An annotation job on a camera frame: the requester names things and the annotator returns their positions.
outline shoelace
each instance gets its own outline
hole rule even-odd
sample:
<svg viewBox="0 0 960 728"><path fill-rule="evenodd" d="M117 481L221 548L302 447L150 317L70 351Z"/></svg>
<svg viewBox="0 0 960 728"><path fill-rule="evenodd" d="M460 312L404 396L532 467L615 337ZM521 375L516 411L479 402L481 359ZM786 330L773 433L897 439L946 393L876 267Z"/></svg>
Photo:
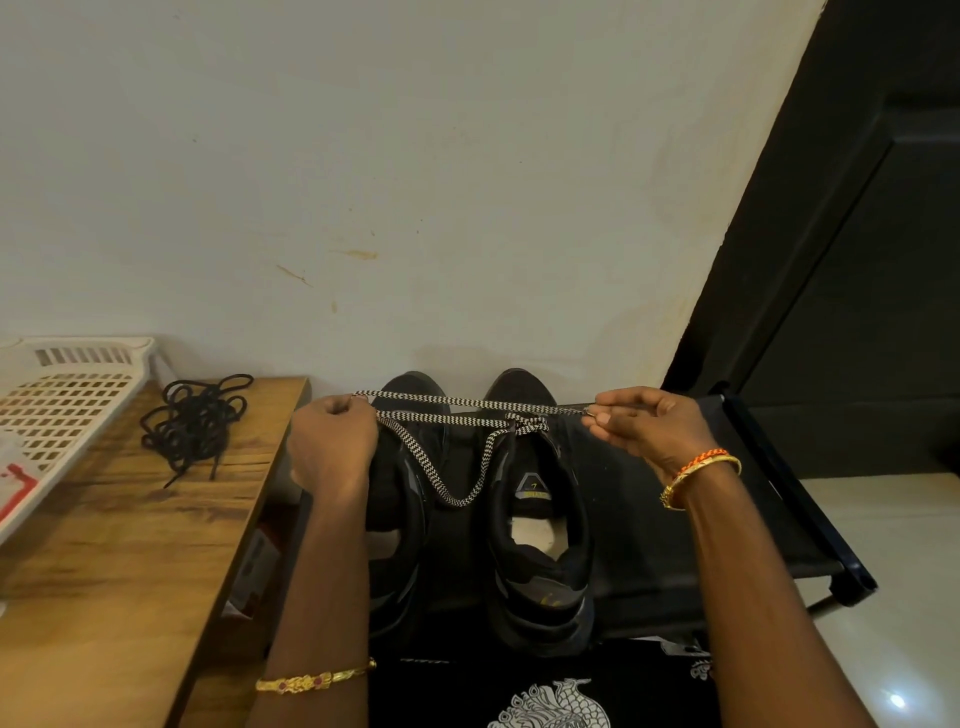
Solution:
<svg viewBox="0 0 960 728"><path fill-rule="evenodd" d="M426 412L408 412L402 409L377 410L376 419L385 427L389 427L400 441L410 450L411 454L417 458L417 462L423 468L429 478L433 489L437 492L440 499L454 508L463 508L470 505L474 499L480 495L484 483L487 481L487 468L493 458L493 446L500 435L504 435L516 428L516 435L529 435L533 432L541 432L549 429L544 415L567 415L570 417L581 417L588 414L587 410L573 409L572 407L555 407L546 404L525 404L523 402L491 401L491 400L465 400L460 397L439 397L437 395L408 395L402 392L380 392L378 390L365 389L354 392L355 395L362 395L369 400L377 397L383 397L388 400L407 400L429 402L431 404L450 404L455 407L472 407L475 409L498 409L506 412L502 420L489 420L481 417L470 417L467 415L434 415ZM523 417L519 413L535 415L535 417ZM480 459L480 474L477 481L473 484L466 497L457 498L450 493L437 469L426 452L420 446L420 443L410 434L409 430L401 423L427 423L429 425L463 425L467 427L492 427L493 432L487 436L487 441L483 446L483 457Z"/></svg>

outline white plastic basket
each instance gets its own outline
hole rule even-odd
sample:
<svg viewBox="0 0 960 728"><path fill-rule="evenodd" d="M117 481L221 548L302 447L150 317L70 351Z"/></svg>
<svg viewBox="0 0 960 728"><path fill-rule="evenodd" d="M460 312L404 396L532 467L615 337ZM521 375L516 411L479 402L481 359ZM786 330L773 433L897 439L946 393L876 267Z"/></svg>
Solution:
<svg viewBox="0 0 960 728"><path fill-rule="evenodd" d="M0 430L39 479L0 521L0 544L51 491L151 374L172 372L152 338L25 338L0 345Z"/></svg>

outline gold bangle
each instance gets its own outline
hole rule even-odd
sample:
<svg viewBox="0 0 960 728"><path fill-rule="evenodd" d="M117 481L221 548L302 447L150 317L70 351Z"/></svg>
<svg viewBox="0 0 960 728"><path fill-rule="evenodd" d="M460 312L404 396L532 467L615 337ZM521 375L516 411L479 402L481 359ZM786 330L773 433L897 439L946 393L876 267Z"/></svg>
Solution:
<svg viewBox="0 0 960 728"><path fill-rule="evenodd" d="M297 677L281 677L279 680L257 680L257 692L279 692L285 695L288 692L325 691L334 683L342 683L351 677L359 677L376 668L373 657L365 667L344 669L340 672L321 672L319 675L298 675Z"/></svg>
<svg viewBox="0 0 960 728"><path fill-rule="evenodd" d="M683 508L678 508L673 504L673 494L677 490L677 486L701 468L705 468L707 465L713 465L713 463L733 463L736 466L737 475L743 472L743 464L737 458L726 452L694 462L677 473L677 477L673 479L673 482L663 489L663 492L660 494L660 502L663 504L663 507L670 511L683 511Z"/></svg>

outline coiled black shoelace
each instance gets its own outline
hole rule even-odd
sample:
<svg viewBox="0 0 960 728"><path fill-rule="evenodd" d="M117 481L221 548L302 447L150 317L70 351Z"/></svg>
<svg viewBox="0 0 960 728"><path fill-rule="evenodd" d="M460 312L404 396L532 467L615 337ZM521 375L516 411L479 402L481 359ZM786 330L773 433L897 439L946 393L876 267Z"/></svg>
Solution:
<svg viewBox="0 0 960 728"><path fill-rule="evenodd" d="M225 386L234 379L239 383ZM247 411L247 400L240 395L225 400L220 397L247 389L251 384L253 377L250 375L231 375L216 384L178 379L163 388L165 403L140 418L140 426L146 432L140 442L144 448L158 452L174 472L164 488L174 483L194 463L211 457L213 468L210 470L210 480L213 480L220 456L227 449L229 426ZM161 412L167 418L152 425L150 420Z"/></svg>

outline shoe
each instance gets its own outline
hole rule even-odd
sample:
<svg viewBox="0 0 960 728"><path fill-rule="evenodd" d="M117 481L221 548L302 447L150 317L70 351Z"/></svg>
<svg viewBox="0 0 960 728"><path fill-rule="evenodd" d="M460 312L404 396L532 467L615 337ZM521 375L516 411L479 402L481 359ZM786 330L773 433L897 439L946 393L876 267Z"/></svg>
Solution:
<svg viewBox="0 0 960 728"><path fill-rule="evenodd" d="M556 405L543 383L522 369L500 375L486 399ZM503 643L537 657L561 657L589 644L593 540L565 425L558 417L545 419L548 430L510 432L494 446L480 511L488 547L482 551L490 554L485 596Z"/></svg>
<svg viewBox="0 0 960 728"><path fill-rule="evenodd" d="M391 379L387 392L443 396L429 376L407 372ZM446 404L375 398L378 410L404 409L448 415ZM439 468L446 458L448 427L406 423L407 430ZM420 552L433 513L433 488L422 467L388 427L378 425L376 452L370 466L367 500L367 544L370 554L370 637L384 649L404 646L413 632L423 596Z"/></svg>

